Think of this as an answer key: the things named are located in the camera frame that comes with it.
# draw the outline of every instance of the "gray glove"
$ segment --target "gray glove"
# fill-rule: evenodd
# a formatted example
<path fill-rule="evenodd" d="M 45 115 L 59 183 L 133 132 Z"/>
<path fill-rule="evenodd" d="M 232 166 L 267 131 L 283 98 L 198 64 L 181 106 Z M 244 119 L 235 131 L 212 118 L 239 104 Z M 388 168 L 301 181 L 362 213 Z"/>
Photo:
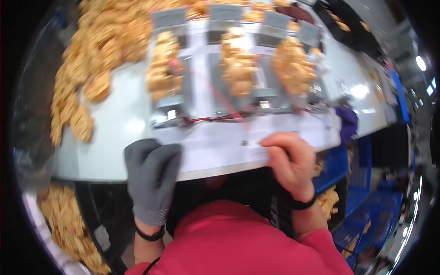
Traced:
<path fill-rule="evenodd" d="M 165 223 L 179 171 L 181 146 L 161 146 L 154 139 L 133 142 L 124 149 L 128 193 L 133 213 L 150 226 Z"/>

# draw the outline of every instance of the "black wristband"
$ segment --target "black wristband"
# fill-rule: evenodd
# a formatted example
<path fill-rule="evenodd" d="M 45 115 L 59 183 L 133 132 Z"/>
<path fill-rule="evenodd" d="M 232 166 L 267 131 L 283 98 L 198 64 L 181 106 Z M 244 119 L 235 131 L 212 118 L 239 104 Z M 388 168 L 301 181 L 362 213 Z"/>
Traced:
<path fill-rule="evenodd" d="M 293 198 L 291 198 L 289 200 L 289 206 L 293 210 L 301 211 L 301 210 L 307 209 L 310 206 L 312 206 L 316 201 L 316 197 L 317 197 L 317 194 L 315 193 L 315 195 L 313 196 L 313 198 L 309 202 L 297 201 L 297 200 L 294 200 Z"/>
<path fill-rule="evenodd" d="M 161 229 L 158 232 L 154 233 L 152 236 L 148 236 L 148 235 L 142 233 L 141 230 L 139 230 L 139 228 L 137 226 L 136 226 L 136 232 L 144 240 L 147 240 L 147 241 L 150 241 L 150 242 L 155 242 L 155 241 L 161 239 L 164 236 L 164 234 L 165 234 L 165 225 L 162 225 Z"/>

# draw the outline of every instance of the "red shirt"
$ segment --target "red shirt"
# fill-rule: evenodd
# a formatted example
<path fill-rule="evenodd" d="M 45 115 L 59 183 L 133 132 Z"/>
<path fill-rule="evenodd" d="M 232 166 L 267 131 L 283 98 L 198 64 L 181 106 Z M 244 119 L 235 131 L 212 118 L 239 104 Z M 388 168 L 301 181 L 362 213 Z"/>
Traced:
<path fill-rule="evenodd" d="M 125 275 L 141 275 L 140 263 Z M 320 229 L 301 243 L 288 238 L 251 208 L 215 201 L 187 214 L 177 225 L 151 275 L 353 274 L 329 231 Z"/>

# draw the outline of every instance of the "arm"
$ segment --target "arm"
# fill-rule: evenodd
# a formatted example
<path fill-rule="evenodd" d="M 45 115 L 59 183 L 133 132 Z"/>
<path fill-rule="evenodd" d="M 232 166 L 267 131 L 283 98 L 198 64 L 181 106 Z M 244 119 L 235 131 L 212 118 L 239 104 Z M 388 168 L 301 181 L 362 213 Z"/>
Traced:
<path fill-rule="evenodd" d="M 128 171 L 128 193 L 138 230 L 148 236 L 159 232 L 166 222 L 176 183 L 181 148 L 177 144 L 161 146 L 154 139 L 138 140 L 124 150 Z M 165 246 L 143 239 L 137 232 L 134 241 L 135 263 L 151 263 L 162 255 Z"/>
<path fill-rule="evenodd" d="M 261 141 L 268 147 L 269 166 L 275 178 L 290 192 L 293 199 L 309 202 L 315 195 L 312 173 L 315 166 L 313 147 L 296 133 L 276 133 Z M 292 211 L 292 225 L 301 241 L 305 236 L 318 229 L 328 230 L 327 221 L 316 201 L 311 207 L 301 211 Z"/>
<path fill-rule="evenodd" d="M 144 224 L 136 217 L 135 224 L 142 233 L 149 236 L 152 236 L 154 233 L 159 232 L 159 230 L 161 229 L 160 226 L 152 227 Z M 137 232 L 135 233 L 135 247 L 133 252 L 135 256 L 135 264 L 153 262 L 155 259 L 159 258 L 162 255 L 164 249 L 165 245 L 162 238 L 155 242 L 150 242 L 144 240 L 141 236 L 139 236 Z"/>

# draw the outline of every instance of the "purple cloth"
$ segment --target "purple cloth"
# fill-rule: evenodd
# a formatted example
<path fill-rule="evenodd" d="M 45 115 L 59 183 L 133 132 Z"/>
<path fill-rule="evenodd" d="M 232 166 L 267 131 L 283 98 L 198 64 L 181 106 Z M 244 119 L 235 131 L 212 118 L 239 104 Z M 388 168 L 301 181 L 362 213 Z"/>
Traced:
<path fill-rule="evenodd" d="M 352 140 L 352 136 L 357 133 L 358 117 L 352 109 L 347 107 L 335 107 L 335 110 L 342 121 L 341 131 L 339 132 L 341 144 L 348 144 Z"/>

